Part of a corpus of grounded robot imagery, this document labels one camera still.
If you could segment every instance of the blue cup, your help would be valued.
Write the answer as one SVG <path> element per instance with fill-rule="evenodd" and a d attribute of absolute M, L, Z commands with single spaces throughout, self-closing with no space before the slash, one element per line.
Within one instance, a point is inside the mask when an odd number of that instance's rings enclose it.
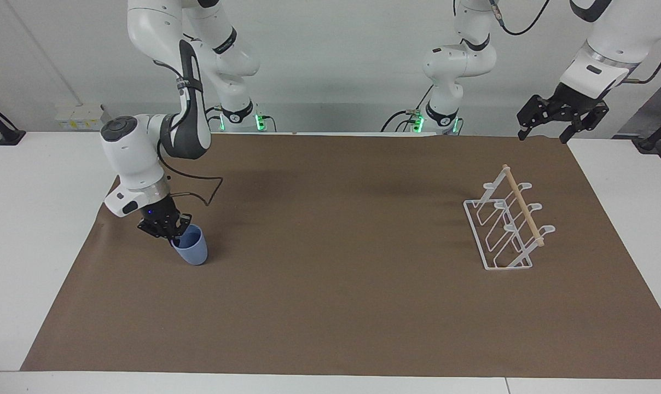
<path fill-rule="evenodd" d="M 200 266 L 206 261 L 206 257 L 208 257 L 206 240 L 198 226 L 190 224 L 179 240 L 179 246 L 175 246 L 172 241 L 170 241 L 170 245 L 186 262 L 193 266 Z"/>

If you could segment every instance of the brown paper mat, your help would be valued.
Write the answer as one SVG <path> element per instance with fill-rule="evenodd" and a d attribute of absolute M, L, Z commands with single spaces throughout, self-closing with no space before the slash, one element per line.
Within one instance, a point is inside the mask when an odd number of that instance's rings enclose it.
<path fill-rule="evenodd" d="M 216 135 L 172 162 L 225 177 L 177 200 L 210 261 L 103 207 L 22 370 L 661 379 L 661 311 L 556 140 Z M 462 207 L 503 163 L 557 228 L 530 270 L 486 272 Z"/>

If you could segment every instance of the wooden dowel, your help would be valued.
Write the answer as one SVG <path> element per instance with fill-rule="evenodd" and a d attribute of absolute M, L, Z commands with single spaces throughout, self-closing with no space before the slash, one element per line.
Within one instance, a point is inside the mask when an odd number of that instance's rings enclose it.
<path fill-rule="evenodd" d="M 532 236 L 534 237 L 538 246 L 544 246 L 545 241 L 542 239 L 542 235 L 540 235 L 540 231 L 537 229 L 537 225 L 535 224 L 535 221 L 532 219 L 532 215 L 530 214 L 530 211 L 527 209 L 527 204 L 525 202 L 525 199 L 523 199 L 523 194 L 520 192 L 520 189 L 518 189 L 518 183 L 515 181 L 515 178 L 511 173 L 511 168 L 508 167 L 508 164 L 504 164 L 503 169 L 506 170 L 506 177 L 508 178 L 508 183 L 511 184 L 511 189 L 513 189 L 513 192 L 515 193 L 515 199 L 518 200 L 518 205 L 520 205 L 520 209 L 525 215 L 525 221 L 527 222 L 528 227 L 530 227 Z"/>

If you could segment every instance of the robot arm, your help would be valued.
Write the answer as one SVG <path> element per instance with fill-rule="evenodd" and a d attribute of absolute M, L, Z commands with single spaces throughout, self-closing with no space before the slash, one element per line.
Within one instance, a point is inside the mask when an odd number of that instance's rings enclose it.
<path fill-rule="evenodd" d="M 255 117 L 250 115 L 253 111 L 246 109 L 255 106 L 242 77 L 255 74 L 259 63 L 250 56 L 248 45 L 237 38 L 221 7 L 220 0 L 129 0 L 131 42 L 156 65 L 175 72 L 181 110 L 178 114 L 120 117 L 101 131 L 103 150 L 120 178 L 105 205 L 119 217 L 140 210 L 140 229 L 175 244 L 191 216 L 176 208 L 156 150 L 162 144 L 172 157 L 198 159 L 210 147 L 200 63 L 220 88 L 227 119 L 222 124 L 257 130 Z M 192 42 L 183 39 L 183 9 L 201 35 Z"/>
<path fill-rule="evenodd" d="M 570 0 L 573 12 L 594 22 L 593 32 L 576 53 L 549 99 L 534 95 L 518 112 L 524 140 L 538 125 L 552 120 L 571 125 L 560 135 L 566 143 L 581 130 L 593 130 L 608 113 L 604 97 L 646 58 L 661 39 L 661 0 Z"/>
<path fill-rule="evenodd" d="M 435 87 L 425 107 L 425 130 L 440 134 L 452 130 L 463 97 L 462 87 L 456 80 L 493 70 L 496 50 L 489 45 L 492 19 L 489 0 L 460 0 L 456 7 L 455 30 L 461 42 L 435 48 L 426 55 L 423 71 Z"/>

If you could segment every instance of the white table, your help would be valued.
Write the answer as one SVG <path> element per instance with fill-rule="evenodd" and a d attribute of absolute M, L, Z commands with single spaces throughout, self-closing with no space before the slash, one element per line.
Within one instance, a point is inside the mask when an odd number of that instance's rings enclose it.
<path fill-rule="evenodd" d="M 661 160 L 626 141 L 569 147 L 661 306 Z M 30 133 L 0 147 L 0 392 L 661 394 L 661 381 L 16 372 L 113 179 L 93 132 Z"/>

